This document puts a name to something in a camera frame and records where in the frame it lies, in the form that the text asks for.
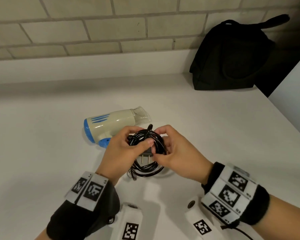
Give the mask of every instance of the black bag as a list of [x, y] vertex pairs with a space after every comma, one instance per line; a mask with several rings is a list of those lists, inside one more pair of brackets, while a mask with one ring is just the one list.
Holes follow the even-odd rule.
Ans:
[[259, 24], [227, 20], [212, 28], [190, 67], [195, 90], [252, 88], [258, 71], [275, 47], [261, 29], [289, 20], [283, 14]]

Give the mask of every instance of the hair dryer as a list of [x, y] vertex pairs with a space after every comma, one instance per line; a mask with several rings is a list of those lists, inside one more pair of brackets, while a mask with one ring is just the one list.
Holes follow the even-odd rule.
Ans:
[[89, 141], [106, 148], [112, 136], [116, 135], [126, 125], [141, 125], [150, 123], [149, 114], [141, 107], [119, 110], [84, 120], [83, 127]]

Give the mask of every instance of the black cable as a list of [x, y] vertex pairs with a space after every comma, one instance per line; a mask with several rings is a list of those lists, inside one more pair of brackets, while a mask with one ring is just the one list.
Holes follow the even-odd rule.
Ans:
[[222, 230], [224, 230], [224, 229], [235, 229], [235, 230], [239, 231], [240, 233], [242, 233], [242, 234], [243, 234], [244, 236], [246, 236], [247, 238], [249, 238], [250, 240], [253, 240], [252, 237], [250, 237], [248, 234], [246, 234], [243, 230], [241, 230], [241, 229], [239, 229], [239, 228], [236, 228], [236, 227], [230, 228], [230, 227], [228, 227], [228, 226], [221, 226], [221, 229], [222, 229]]
[[[167, 150], [164, 145], [164, 140], [162, 139], [162, 137], [159, 134], [152, 131], [152, 127], [153, 127], [153, 125], [150, 124], [147, 129], [142, 129], [142, 130], [138, 131], [137, 133], [135, 133], [134, 135], [129, 135], [127, 138], [128, 144], [130, 146], [135, 146], [147, 138], [152, 138], [152, 139], [154, 139], [154, 146], [155, 146], [156, 153], [166, 155]], [[158, 168], [158, 166], [159, 166], [158, 163], [155, 161], [148, 165], [140, 166], [140, 164], [137, 162], [137, 160], [135, 160], [133, 165], [130, 168], [131, 177], [134, 180], [136, 180], [135, 175], [140, 176], [140, 177], [154, 176], [164, 169], [164, 167], [161, 166], [158, 170], [156, 170]]]

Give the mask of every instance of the blue stripe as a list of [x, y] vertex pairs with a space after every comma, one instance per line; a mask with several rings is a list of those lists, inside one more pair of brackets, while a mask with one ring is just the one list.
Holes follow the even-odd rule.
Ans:
[[91, 119], [92, 119], [92, 120], [94, 120], [94, 119], [100, 119], [101, 117], [103, 117], [103, 116], [108, 116], [108, 115], [110, 115], [110, 114], [108, 113], [108, 114], [101, 115], [101, 116], [98, 116], [98, 117], [94, 117], [94, 118], [91, 118]]
[[91, 121], [102, 120], [102, 119], [105, 119], [105, 118], [108, 118], [108, 116], [104, 116], [104, 117], [101, 117], [101, 118], [98, 118], [98, 119], [93, 119], [93, 120], [91, 120]]
[[99, 122], [102, 122], [102, 121], [105, 121], [105, 120], [99, 120], [99, 121], [96, 121], [96, 122], [92, 122], [92, 124], [93, 123], [99, 123]]

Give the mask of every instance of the wrist-mounted marker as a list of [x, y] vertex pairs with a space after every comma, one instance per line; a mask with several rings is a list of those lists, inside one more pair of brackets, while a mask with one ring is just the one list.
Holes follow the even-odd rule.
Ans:
[[119, 209], [113, 184], [103, 176], [84, 172], [51, 216], [47, 235], [52, 240], [83, 240], [107, 225]]
[[268, 192], [236, 166], [216, 162], [202, 187], [202, 204], [228, 228], [238, 226], [239, 222], [255, 225], [268, 210]]

